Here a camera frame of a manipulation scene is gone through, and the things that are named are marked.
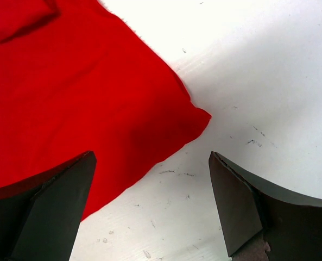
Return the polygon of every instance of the scuffed white surface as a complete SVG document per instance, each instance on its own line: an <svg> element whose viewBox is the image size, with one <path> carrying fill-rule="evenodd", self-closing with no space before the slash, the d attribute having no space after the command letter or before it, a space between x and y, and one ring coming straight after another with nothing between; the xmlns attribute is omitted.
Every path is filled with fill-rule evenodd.
<svg viewBox="0 0 322 261"><path fill-rule="evenodd" d="M322 198L321 0L104 3L213 119L198 140L86 219L71 260L228 260L207 164L212 150Z"/></svg>

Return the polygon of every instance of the white table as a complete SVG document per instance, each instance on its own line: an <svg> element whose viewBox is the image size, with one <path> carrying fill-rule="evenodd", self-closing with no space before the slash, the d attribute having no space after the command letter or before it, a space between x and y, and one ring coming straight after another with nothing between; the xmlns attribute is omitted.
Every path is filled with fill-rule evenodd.
<svg viewBox="0 0 322 261"><path fill-rule="evenodd" d="M213 119L198 140L82 222L72 261L228 260L212 150L322 198L322 1L104 2Z"/></svg>

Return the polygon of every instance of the white surface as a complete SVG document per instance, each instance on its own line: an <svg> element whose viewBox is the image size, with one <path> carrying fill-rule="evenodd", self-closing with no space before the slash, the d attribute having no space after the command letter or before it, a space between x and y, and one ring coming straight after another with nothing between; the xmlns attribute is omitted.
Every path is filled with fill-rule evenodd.
<svg viewBox="0 0 322 261"><path fill-rule="evenodd" d="M211 150L322 198L321 0L104 2L213 119L198 140L85 220L71 260L228 260Z"/></svg>

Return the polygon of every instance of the black plastic part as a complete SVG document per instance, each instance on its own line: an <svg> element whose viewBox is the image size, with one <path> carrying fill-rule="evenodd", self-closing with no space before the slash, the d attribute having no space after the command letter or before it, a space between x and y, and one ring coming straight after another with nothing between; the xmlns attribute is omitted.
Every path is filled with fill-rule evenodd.
<svg viewBox="0 0 322 261"><path fill-rule="evenodd" d="M87 152L1 188L0 261L69 260L95 167Z"/></svg>
<svg viewBox="0 0 322 261"><path fill-rule="evenodd" d="M280 187L218 153L209 166L233 261L322 261L321 199Z"/></svg>

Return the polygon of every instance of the red cloth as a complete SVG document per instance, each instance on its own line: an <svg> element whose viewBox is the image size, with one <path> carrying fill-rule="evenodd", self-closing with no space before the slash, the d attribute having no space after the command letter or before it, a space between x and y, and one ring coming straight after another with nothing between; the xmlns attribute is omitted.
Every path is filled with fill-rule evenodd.
<svg viewBox="0 0 322 261"><path fill-rule="evenodd" d="M96 0L56 5L56 18L38 13L38 23L0 43L0 187L92 150L85 218L197 138L210 115Z"/></svg>

